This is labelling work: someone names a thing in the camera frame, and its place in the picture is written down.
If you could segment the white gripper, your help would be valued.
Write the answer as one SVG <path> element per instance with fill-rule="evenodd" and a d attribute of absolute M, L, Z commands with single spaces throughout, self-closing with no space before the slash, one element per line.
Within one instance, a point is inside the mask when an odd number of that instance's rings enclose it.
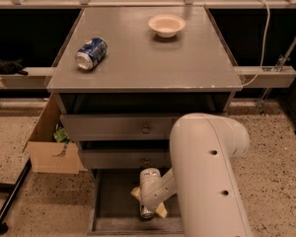
<path fill-rule="evenodd" d="M 139 187 L 134 188 L 131 191 L 131 195 L 148 209 L 155 211 L 161 218 L 167 217 L 168 212 L 165 205 L 162 203 L 162 197 L 160 195 L 156 193 L 145 194 L 143 190 L 140 191 Z"/>

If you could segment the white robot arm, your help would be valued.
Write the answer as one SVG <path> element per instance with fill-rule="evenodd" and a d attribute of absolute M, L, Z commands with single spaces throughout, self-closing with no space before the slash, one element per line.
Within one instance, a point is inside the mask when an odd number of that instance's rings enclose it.
<path fill-rule="evenodd" d="M 249 147 L 249 134 L 238 121 L 185 115 L 171 130 L 172 168 L 165 175 L 143 170 L 131 194 L 162 218 L 164 201 L 176 195 L 185 237 L 253 237 L 230 163 Z"/>

